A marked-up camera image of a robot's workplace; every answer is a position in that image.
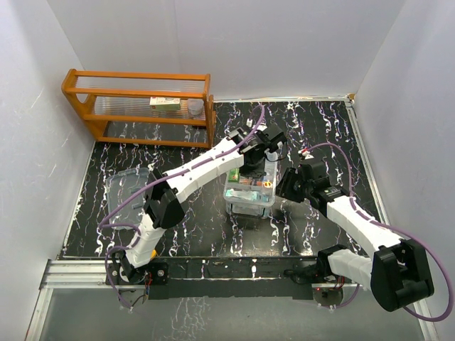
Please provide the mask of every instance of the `wooden shelf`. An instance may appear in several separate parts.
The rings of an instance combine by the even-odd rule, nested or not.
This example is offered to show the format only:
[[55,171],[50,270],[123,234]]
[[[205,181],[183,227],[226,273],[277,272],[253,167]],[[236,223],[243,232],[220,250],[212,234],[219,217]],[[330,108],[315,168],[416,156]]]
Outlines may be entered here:
[[[210,75],[75,69],[68,71],[62,84],[63,94],[97,141],[205,148],[213,145],[216,122],[213,96],[209,95],[209,89]],[[85,95],[85,101],[80,101],[78,95]],[[181,108],[173,112],[153,112],[149,106],[150,97],[180,98]],[[187,99],[190,98],[204,101],[202,117],[193,118],[188,113]],[[106,137],[104,132],[111,121],[203,126],[206,128],[207,143]]]

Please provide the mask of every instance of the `white wall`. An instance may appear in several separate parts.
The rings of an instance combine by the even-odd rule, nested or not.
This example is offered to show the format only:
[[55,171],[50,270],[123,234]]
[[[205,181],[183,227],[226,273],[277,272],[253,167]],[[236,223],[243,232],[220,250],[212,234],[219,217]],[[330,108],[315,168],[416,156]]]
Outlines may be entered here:
[[92,139],[60,91],[81,68],[46,0],[0,0],[2,340],[23,340],[62,246]]
[[[408,1],[356,96],[355,110],[387,213],[432,248],[455,279],[455,3]],[[446,307],[433,268],[432,315]],[[455,314],[436,325],[453,340]]]
[[356,92],[404,0],[48,0],[88,70],[211,73],[217,99]]

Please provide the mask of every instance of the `gray floor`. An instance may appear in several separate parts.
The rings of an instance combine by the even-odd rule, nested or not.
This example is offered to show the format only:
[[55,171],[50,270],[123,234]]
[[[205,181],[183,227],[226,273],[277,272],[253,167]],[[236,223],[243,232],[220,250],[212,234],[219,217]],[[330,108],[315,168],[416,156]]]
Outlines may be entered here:
[[54,290],[41,340],[424,339],[415,318],[385,312],[363,290],[332,313],[290,298],[181,298],[147,301],[135,311],[120,310],[109,290]]

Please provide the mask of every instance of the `green item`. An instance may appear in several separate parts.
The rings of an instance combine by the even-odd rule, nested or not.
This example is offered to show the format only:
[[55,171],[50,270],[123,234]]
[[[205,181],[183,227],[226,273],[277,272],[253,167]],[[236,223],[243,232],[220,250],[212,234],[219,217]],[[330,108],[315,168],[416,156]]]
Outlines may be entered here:
[[233,168],[229,171],[227,175],[227,181],[229,183],[238,183],[240,179],[240,171],[239,168]]

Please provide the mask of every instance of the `transparent storage box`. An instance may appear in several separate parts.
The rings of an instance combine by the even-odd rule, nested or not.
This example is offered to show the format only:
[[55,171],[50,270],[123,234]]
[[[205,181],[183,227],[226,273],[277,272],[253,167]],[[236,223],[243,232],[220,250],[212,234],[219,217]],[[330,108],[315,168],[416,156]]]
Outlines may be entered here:
[[[143,188],[149,179],[148,168],[131,168],[118,172],[106,179],[107,209],[112,212],[128,197]],[[134,198],[123,210],[110,219],[110,223],[126,222],[139,225],[142,219],[144,194]]]
[[268,153],[264,172],[260,178],[241,176],[238,168],[227,172],[223,197],[226,212],[267,218],[275,203],[277,181],[277,153]]

